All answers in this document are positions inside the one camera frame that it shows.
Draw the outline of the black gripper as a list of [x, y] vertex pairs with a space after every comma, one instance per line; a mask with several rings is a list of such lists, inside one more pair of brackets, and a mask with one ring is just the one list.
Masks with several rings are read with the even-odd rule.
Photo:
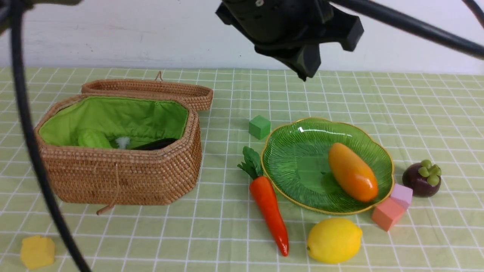
[[257, 49], [276, 50], [273, 58], [304, 82], [320, 67], [320, 44], [353, 51], [364, 33], [358, 16], [326, 0], [223, 0], [216, 15]]

